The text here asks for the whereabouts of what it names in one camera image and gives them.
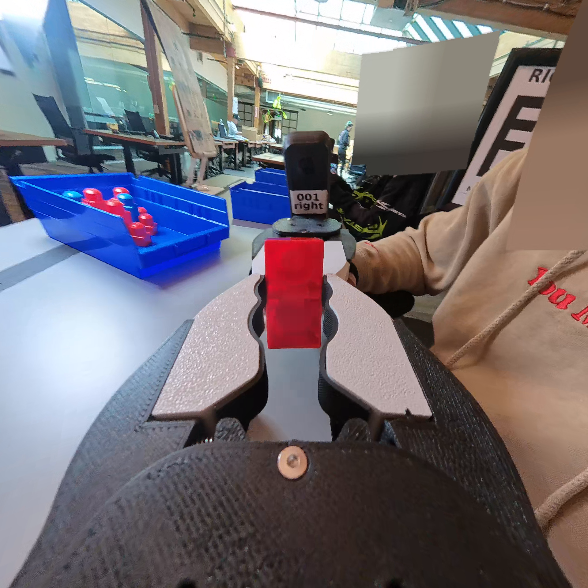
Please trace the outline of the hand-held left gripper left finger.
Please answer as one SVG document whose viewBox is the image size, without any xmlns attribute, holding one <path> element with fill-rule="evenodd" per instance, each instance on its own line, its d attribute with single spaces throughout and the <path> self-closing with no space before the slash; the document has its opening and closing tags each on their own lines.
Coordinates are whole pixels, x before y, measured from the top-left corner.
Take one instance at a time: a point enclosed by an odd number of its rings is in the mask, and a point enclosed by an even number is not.
<svg viewBox="0 0 588 588">
<path fill-rule="evenodd" d="M 254 331 L 260 274 L 232 286 L 199 311 L 161 388 L 153 420 L 194 420 L 212 436 L 219 412 L 252 389 L 265 369 Z"/>
</svg>

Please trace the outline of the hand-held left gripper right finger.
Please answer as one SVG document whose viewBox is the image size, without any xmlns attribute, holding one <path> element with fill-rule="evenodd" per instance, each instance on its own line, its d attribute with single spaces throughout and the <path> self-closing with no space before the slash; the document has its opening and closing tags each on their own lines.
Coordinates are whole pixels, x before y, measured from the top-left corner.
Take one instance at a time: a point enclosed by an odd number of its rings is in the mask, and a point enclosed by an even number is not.
<svg viewBox="0 0 588 588">
<path fill-rule="evenodd" d="M 393 318 L 338 275 L 326 275 L 325 287 L 334 325 L 320 355 L 325 382 L 367 411 L 373 438 L 386 420 L 431 420 L 432 409 Z"/>
</svg>

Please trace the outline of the red mega block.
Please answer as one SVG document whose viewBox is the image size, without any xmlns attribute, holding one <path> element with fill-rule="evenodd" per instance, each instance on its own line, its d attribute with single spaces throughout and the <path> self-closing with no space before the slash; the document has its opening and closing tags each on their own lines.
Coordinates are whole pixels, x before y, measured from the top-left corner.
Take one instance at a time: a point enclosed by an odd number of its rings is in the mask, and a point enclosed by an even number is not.
<svg viewBox="0 0 588 588">
<path fill-rule="evenodd" d="M 320 348 L 324 241 L 268 239 L 264 255 L 268 348 Z"/>
</svg>

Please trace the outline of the heap of joined mega blocks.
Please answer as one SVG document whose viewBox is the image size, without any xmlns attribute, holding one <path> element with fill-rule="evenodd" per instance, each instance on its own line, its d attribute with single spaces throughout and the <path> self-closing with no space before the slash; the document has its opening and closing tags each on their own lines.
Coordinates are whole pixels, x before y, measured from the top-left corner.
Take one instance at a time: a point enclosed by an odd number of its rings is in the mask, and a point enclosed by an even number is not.
<svg viewBox="0 0 588 588">
<path fill-rule="evenodd" d="M 127 188 L 114 187 L 112 194 L 111 198 L 105 199 L 100 190 L 87 187 L 81 192 L 65 190 L 62 196 L 120 217 L 136 246 L 152 245 L 152 237 L 158 233 L 158 225 L 153 216 L 144 207 L 136 204 Z"/>
</svg>

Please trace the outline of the black garment green print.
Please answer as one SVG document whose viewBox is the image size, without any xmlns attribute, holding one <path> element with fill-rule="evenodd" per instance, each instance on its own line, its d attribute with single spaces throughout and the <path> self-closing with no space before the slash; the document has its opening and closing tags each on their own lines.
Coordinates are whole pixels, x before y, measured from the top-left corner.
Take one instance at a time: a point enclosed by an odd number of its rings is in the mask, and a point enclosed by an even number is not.
<svg viewBox="0 0 588 588">
<path fill-rule="evenodd" d="M 434 178 L 434 173 L 373 175 L 351 187 L 330 173 L 330 216 L 342 222 L 357 242 L 375 242 L 416 228 L 424 218 L 420 209 Z"/>
</svg>

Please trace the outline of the wooden easel board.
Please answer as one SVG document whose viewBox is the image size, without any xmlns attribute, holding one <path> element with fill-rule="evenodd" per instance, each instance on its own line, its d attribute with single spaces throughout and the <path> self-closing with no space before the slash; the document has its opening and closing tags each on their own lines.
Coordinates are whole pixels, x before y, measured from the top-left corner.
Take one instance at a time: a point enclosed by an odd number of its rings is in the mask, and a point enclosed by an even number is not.
<svg viewBox="0 0 588 588">
<path fill-rule="evenodd" d="M 154 1 L 142 1 L 171 67 L 173 96 L 185 145 L 190 154 L 186 187 L 210 192 L 205 185 L 208 163 L 217 157 L 209 114 L 190 58 L 187 37 Z"/>
</svg>

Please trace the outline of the wooden desk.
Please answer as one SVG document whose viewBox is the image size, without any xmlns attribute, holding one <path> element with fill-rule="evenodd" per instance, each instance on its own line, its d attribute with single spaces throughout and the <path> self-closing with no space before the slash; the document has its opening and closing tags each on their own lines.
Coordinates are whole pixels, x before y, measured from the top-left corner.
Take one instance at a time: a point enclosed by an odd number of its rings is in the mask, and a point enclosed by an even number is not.
<svg viewBox="0 0 588 588">
<path fill-rule="evenodd" d="M 181 185 L 184 183 L 180 155 L 186 152 L 187 146 L 182 141 L 172 139 L 154 138 L 149 135 L 132 135 L 109 130 L 84 129 L 86 135 L 107 139 L 123 148 L 126 171 L 137 176 L 134 159 L 131 153 L 133 148 L 140 151 L 154 151 L 167 158 L 171 164 L 171 183 Z"/>
</svg>

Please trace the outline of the framed black white sign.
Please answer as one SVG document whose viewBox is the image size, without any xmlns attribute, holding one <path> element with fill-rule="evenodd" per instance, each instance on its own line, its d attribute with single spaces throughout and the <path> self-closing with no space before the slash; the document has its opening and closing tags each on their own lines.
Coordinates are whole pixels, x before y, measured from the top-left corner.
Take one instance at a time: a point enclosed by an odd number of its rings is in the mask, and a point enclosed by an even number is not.
<svg viewBox="0 0 588 588">
<path fill-rule="evenodd" d="M 454 173 L 438 209 L 463 205 L 483 175 L 529 145 L 561 52 L 511 50 L 481 113 L 467 167 Z"/>
</svg>

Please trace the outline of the black office chair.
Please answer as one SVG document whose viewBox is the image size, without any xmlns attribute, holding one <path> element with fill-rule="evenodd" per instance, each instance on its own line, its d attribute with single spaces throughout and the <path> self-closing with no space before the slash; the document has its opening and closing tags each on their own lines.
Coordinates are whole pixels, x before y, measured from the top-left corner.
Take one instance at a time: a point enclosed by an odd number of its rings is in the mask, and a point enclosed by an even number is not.
<svg viewBox="0 0 588 588">
<path fill-rule="evenodd" d="M 77 166 L 88 168 L 89 173 L 104 172 L 104 163 L 114 161 L 115 157 L 107 153 L 96 153 L 93 150 L 93 139 L 80 129 L 74 129 L 65 119 L 54 97 L 33 94 L 33 97 L 46 117 L 56 138 L 66 141 L 59 148 L 59 159 Z"/>
</svg>

